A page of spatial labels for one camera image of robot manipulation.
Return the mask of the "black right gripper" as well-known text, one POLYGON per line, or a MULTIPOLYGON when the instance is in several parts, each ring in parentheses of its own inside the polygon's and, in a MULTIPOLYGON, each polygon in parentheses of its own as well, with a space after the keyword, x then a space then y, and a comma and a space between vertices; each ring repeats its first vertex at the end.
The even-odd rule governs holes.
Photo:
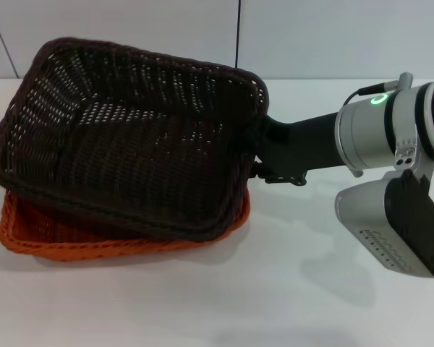
POLYGON ((292 124, 265 116, 255 133, 255 154, 249 178, 267 184, 304 186, 310 170, 343 165, 335 139, 336 113, 292 124))

